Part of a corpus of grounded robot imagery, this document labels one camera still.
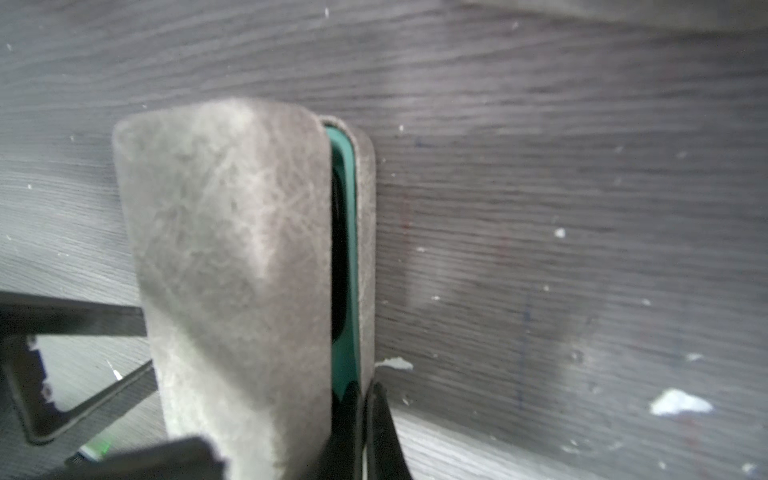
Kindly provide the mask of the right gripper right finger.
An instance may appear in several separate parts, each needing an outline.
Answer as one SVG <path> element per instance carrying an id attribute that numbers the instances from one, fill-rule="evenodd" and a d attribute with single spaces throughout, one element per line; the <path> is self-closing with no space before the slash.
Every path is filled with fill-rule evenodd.
<path id="1" fill-rule="evenodd" d="M 374 381 L 365 410 L 366 474 L 370 480 L 412 480 L 387 401 L 386 389 Z"/>

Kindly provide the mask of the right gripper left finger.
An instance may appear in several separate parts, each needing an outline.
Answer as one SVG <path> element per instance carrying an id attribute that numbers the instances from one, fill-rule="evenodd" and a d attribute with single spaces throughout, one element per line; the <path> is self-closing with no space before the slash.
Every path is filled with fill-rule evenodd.
<path id="1" fill-rule="evenodd" d="M 319 461 L 318 479 L 362 478 L 363 411 L 357 382 L 349 383 L 341 398 L 333 396 L 331 435 Z"/>

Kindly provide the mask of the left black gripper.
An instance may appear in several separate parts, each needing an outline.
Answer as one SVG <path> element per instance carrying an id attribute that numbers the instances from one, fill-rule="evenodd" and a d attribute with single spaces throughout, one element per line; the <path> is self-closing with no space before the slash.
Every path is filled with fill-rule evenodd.
<path id="1" fill-rule="evenodd" d="M 89 438 L 157 390 L 153 365 L 145 362 L 123 379 L 68 411 L 58 409 L 46 382 L 40 335 L 144 337 L 139 307 L 93 303 L 14 292 L 1 294 L 1 391 L 9 398 L 20 431 L 33 446 L 65 434 Z M 225 462 L 202 438 L 192 437 L 107 460 L 64 467 L 38 479 L 223 479 Z"/>

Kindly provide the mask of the teal case black sunglasses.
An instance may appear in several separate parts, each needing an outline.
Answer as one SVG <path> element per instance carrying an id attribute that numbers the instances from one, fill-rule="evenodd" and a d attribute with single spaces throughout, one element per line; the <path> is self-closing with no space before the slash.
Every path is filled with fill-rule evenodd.
<path id="1" fill-rule="evenodd" d="M 112 149 L 168 436 L 229 479 L 318 479 L 333 396 L 375 373 L 370 138 L 226 98 L 128 116 Z"/>

